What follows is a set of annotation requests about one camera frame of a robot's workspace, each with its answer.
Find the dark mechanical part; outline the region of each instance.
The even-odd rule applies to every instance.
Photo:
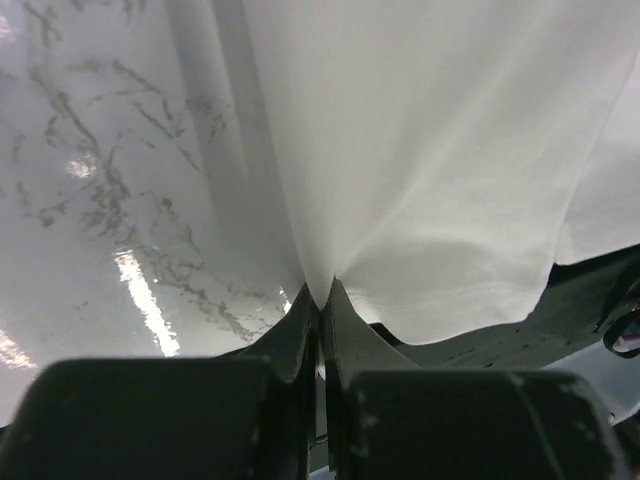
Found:
[[[596,329],[607,326],[602,341],[622,358],[640,355],[640,262],[627,267],[615,282]]]
[[[340,480],[631,478],[606,412],[572,375],[418,369],[338,281],[321,332]]]
[[[307,478],[317,321],[305,288],[236,357],[56,364],[9,428],[0,478]]]
[[[604,302],[608,328],[635,312],[624,310],[635,298],[634,274],[621,277],[607,302],[604,286],[639,251],[555,275],[545,295],[593,287],[601,297],[571,296],[567,308]],[[559,315],[544,298],[541,305],[547,317]],[[591,332],[597,319],[589,322]],[[316,434],[319,341],[327,435]],[[62,362],[0,431],[0,478],[299,480],[308,476],[310,447],[327,438],[340,480],[632,478],[606,412],[581,380],[537,370],[427,370],[416,363],[429,362],[403,355],[414,348],[368,326],[336,281],[322,314],[305,287],[254,345],[216,359]],[[439,346],[420,348],[438,355]],[[620,441],[628,451],[627,437]]]
[[[614,427],[629,465],[640,479],[640,415],[636,414]]]

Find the black bracket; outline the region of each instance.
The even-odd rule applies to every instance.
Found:
[[[322,313],[305,287],[234,355],[48,368],[3,441],[0,478],[307,478],[319,345],[340,480],[631,478],[584,382],[423,370],[357,315],[339,281]]]

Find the marble surface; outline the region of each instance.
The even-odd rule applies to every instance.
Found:
[[[220,354],[300,286],[255,70],[225,56],[243,25],[216,22],[0,0],[0,424],[51,362]]]

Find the white fabric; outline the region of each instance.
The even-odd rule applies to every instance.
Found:
[[[293,238],[407,343],[519,321],[640,35],[637,0],[245,0]]]
[[[640,58],[602,129],[571,200],[556,262],[640,244]]]

